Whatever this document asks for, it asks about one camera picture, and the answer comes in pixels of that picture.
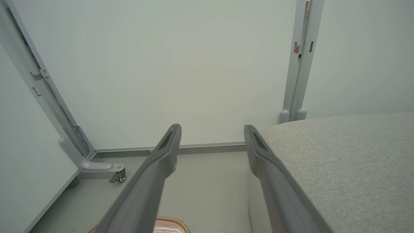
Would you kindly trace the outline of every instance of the fabric cushion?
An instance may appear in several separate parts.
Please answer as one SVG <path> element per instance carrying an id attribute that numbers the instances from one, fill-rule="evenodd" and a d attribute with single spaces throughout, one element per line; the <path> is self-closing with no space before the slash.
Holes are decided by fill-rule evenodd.
<path id="1" fill-rule="evenodd" d="M 294 121 L 267 141 L 334 232 L 414 231 L 414 113 Z"/>

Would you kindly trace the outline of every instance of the floor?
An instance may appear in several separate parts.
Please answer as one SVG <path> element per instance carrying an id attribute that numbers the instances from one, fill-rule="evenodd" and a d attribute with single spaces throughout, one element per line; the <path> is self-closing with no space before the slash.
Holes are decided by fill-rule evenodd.
<path id="1" fill-rule="evenodd" d="M 250 233 L 245 151 L 183 149 L 176 171 L 165 182 L 158 215 L 182 220 L 191 233 Z M 131 177 L 146 159 L 142 152 L 103 153 L 93 161 L 124 163 Z M 79 186 L 66 190 L 31 233 L 86 233 L 99 222 L 125 183 L 112 174 L 81 173 Z"/>

